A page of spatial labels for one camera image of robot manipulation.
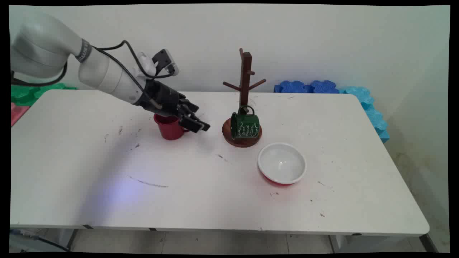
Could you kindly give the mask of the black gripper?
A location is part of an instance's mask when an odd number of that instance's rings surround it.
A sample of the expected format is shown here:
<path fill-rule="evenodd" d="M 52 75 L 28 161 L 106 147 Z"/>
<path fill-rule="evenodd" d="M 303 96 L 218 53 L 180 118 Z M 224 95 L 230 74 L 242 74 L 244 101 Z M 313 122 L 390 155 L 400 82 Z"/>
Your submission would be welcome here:
<path fill-rule="evenodd" d="M 179 125 L 182 128 L 194 133 L 210 129 L 210 124 L 203 122 L 194 114 L 199 107 L 186 99 L 185 95 L 157 80 L 146 80 L 144 90 L 145 93 L 142 93 L 136 101 L 136 106 L 141 106 L 146 111 L 160 116 L 175 116 L 179 118 Z M 191 113 L 179 113 L 179 104 L 183 110 Z"/>

